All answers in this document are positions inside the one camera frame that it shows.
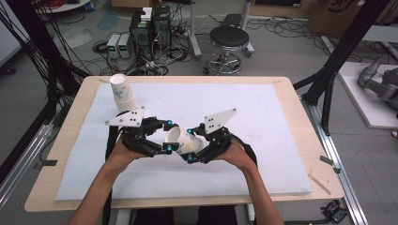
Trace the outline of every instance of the black pants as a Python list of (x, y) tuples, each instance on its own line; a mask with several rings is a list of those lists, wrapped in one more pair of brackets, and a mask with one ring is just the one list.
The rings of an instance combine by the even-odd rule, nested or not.
[[(138, 209), (134, 225), (174, 225), (173, 208)], [(235, 206), (201, 206), (196, 225), (237, 225)]]

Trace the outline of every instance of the human hand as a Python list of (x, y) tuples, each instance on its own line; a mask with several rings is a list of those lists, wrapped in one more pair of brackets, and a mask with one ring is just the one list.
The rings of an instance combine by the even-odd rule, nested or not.
[(115, 173), (122, 173), (135, 159), (144, 157), (143, 154), (129, 150), (119, 139), (104, 166)]
[(214, 158), (215, 160), (225, 160), (236, 166), (241, 171), (255, 167), (253, 160), (246, 154), (239, 142), (232, 140), (229, 148), (221, 155)]

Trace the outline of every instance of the stool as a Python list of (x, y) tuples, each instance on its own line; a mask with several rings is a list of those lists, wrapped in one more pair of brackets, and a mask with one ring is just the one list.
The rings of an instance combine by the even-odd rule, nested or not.
[(213, 53), (208, 58), (203, 72), (208, 74), (211, 68), (217, 75), (231, 73), (239, 75), (240, 58), (230, 52), (246, 48), (249, 44), (249, 35), (234, 26), (219, 26), (211, 30), (210, 42), (223, 52)]

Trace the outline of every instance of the person's arm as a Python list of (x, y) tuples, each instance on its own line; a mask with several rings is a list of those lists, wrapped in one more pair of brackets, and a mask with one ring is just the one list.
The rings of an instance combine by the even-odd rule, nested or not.
[(250, 197), (253, 202), (256, 222), (258, 225), (283, 224), (279, 212), (269, 197), (266, 186), (261, 178), (260, 172), (252, 159), (244, 152), (238, 142), (232, 141), (231, 146), (216, 159), (225, 160), (240, 169), (249, 188)]
[(69, 219), (68, 225), (97, 225), (102, 213), (103, 205), (116, 178), (124, 172), (136, 158), (142, 158), (136, 152), (129, 151), (119, 140), (108, 160), (99, 169), (90, 189), (85, 194), (81, 204)]

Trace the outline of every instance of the white cup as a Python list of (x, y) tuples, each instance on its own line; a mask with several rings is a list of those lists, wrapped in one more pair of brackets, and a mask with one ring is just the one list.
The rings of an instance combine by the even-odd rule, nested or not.
[(196, 138), (187, 131), (181, 131), (181, 127), (171, 128), (167, 134), (165, 141), (167, 143), (179, 143), (176, 152), (181, 155), (185, 153), (197, 153), (202, 150), (202, 140)]
[(121, 113), (124, 111), (133, 111), (139, 107), (135, 96), (133, 96), (132, 99), (128, 101), (123, 101), (123, 102), (116, 101), (116, 105)]
[(131, 90), (130, 83), (126, 78), (126, 75), (116, 73), (111, 77), (110, 82), (116, 102), (127, 102), (134, 98), (134, 93)]

